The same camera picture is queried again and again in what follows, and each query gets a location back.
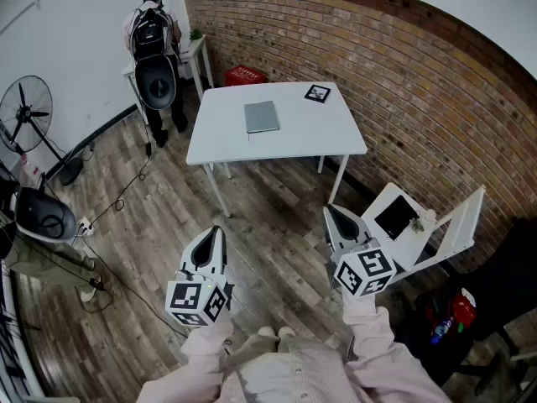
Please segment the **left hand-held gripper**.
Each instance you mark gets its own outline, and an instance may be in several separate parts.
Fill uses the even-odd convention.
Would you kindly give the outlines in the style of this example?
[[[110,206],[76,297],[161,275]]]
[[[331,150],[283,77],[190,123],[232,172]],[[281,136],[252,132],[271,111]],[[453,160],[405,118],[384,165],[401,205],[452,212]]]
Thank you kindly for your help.
[[[233,285],[227,281],[226,266],[223,230],[214,226],[198,234],[183,251],[183,269],[168,282],[165,311],[185,327],[215,324],[231,308]]]

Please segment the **grey notebook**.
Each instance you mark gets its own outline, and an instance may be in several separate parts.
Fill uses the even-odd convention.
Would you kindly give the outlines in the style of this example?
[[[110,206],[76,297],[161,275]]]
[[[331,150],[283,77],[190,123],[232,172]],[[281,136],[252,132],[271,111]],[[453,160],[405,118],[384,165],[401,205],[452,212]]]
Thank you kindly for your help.
[[[244,116],[248,136],[280,130],[278,114],[272,101],[245,104]]]

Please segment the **person's left forearm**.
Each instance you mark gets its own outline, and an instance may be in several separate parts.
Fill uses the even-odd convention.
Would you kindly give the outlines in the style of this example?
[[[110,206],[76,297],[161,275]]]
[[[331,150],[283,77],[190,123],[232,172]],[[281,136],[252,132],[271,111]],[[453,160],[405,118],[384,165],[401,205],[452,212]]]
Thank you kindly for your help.
[[[232,320],[227,317],[190,332],[181,351],[188,358],[185,383],[191,389],[199,389],[196,394],[209,389],[217,390],[222,385],[225,341],[233,331]]]

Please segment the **person's right forearm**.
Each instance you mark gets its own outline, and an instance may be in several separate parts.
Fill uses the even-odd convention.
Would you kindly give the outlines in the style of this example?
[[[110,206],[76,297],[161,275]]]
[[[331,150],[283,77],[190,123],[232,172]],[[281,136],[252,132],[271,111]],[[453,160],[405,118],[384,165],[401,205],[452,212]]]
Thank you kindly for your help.
[[[354,364],[379,367],[391,364],[394,335],[389,326],[388,311],[377,307],[375,295],[354,298],[348,290],[342,291],[343,321],[352,329]]]

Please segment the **black tablet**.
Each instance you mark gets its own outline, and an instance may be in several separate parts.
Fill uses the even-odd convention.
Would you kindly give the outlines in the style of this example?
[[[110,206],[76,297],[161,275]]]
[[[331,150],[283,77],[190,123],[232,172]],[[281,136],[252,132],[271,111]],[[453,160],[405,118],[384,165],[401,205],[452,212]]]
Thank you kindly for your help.
[[[410,225],[410,222],[417,217],[416,210],[403,196],[399,195],[374,218],[374,221],[390,239],[396,240]]]

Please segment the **small white potted sprig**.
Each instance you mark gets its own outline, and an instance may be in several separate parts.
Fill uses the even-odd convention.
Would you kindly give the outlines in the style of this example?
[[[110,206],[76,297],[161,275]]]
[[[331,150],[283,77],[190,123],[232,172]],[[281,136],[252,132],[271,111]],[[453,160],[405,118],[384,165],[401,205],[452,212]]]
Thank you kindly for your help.
[[[432,209],[426,209],[424,211],[417,211],[416,217],[410,219],[409,225],[415,233],[422,233],[425,231],[425,226],[433,225],[435,220],[435,211]]]

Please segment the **person's legs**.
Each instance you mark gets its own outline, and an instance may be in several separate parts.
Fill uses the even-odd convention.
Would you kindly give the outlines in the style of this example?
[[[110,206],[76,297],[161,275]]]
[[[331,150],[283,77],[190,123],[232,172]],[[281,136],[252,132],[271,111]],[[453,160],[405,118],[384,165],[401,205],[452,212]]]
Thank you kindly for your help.
[[[266,353],[289,353],[289,346],[277,336],[253,334],[234,353],[227,356],[227,366],[239,366]]]

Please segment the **white table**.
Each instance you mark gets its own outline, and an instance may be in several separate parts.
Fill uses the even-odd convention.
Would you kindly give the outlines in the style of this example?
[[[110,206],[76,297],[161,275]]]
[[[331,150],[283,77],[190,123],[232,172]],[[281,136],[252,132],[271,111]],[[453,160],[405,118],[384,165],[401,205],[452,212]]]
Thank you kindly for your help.
[[[325,103],[305,99],[311,85],[329,87]],[[244,105],[272,101],[280,130],[246,132]],[[337,85],[333,82],[280,82],[227,86],[205,92],[186,156],[204,168],[220,206],[225,208],[211,165],[250,160],[341,156],[329,199],[336,197],[347,161],[367,146]]]

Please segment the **white wooden chair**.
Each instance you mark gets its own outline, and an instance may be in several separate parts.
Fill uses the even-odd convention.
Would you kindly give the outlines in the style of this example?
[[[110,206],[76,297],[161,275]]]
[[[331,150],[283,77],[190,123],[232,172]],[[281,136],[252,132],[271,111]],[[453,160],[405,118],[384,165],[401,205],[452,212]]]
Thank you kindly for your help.
[[[362,219],[381,246],[387,249],[395,264],[403,269],[401,273],[396,274],[393,282],[402,280],[432,265],[439,264],[473,246],[473,236],[485,193],[486,187],[479,186],[467,199],[444,217],[438,218],[433,210],[422,207],[402,189],[389,182],[365,213],[362,214]],[[375,218],[393,203],[398,196],[403,197],[418,213],[424,230],[415,232],[410,227],[407,227],[395,240],[392,240],[375,222]],[[436,253],[430,258],[420,261],[419,256],[424,251],[425,245],[433,232],[444,225],[447,226],[447,230]]]

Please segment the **blue bottle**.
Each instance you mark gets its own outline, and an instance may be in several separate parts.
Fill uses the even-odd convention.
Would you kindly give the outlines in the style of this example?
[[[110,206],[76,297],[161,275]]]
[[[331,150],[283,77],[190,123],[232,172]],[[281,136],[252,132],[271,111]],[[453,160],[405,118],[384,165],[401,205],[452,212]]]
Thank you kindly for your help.
[[[430,337],[430,343],[438,344],[441,339],[450,331],[453,323],[453,317],[440,321],[433,329]]]

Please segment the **person's torso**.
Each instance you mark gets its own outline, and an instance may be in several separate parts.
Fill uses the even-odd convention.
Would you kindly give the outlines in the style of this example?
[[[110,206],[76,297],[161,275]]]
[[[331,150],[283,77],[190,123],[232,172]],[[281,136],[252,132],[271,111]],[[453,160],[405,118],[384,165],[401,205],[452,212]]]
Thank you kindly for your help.
[[[394,341],[395,360],[362,369],[343,364],[324,344],[293,343],[290,350],[290,390],[294,403],[450,403],[401,343]],[[148,381],[137,403],[246,403],[237,374],[223,373],[222,385],[196,394],[185,383],[185,366]]]

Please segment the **red box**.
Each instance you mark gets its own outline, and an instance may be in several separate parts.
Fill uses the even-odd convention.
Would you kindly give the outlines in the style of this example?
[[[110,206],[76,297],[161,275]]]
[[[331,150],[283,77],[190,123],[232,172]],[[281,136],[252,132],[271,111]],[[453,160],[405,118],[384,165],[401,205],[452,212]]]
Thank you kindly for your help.
[[[244,65],[238,65],[225,72],[225,86],[254,85],[266,82],[266,76]]]

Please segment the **white desk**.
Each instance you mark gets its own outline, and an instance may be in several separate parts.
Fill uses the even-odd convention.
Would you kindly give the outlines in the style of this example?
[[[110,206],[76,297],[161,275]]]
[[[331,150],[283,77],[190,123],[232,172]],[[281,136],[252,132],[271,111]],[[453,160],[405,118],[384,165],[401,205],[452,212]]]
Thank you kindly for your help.
[[[206,44],[206,36],[203,34],[200,39],[195,39],[190,42],[185,51],[180,52],[180,59],[190,66],[197,94],[200,100],[204,95],[204,89],[201,82],[201,70],[199,68],[198,57],[203,59],[203,66],[205,67],[206,79],[208,80],[209,87],[214,88],[215,84],[211,72],[211,64],[209,61],[209,55]],[[138,93],[138,88],[135,85],[134,80],[134,62],[131,60],[121,72],[124,79],[129,81],[129,84],[135,94]]]

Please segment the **white shelf rack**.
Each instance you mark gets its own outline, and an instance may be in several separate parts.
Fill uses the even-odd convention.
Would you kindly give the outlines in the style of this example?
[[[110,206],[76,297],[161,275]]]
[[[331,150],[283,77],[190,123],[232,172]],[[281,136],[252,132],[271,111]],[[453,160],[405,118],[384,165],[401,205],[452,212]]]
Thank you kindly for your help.
[[[14,273],[0,261],[0,403],[45,397],[24,334],[31,326],[22,320],[15,290]]]

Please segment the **black standing fan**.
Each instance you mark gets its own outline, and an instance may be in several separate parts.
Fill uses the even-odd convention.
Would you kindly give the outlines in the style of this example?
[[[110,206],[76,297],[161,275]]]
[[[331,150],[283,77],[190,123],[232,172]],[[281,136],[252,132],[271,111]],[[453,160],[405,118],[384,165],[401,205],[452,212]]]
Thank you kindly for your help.
[[[81,173],[83,159],[71,153],[61,156],[48,138],[53,108],[50,88],[41,77],[18,78],[0,99],[0,140],[19,155],[46,145],[60,163],[60,184],[68,186]]]

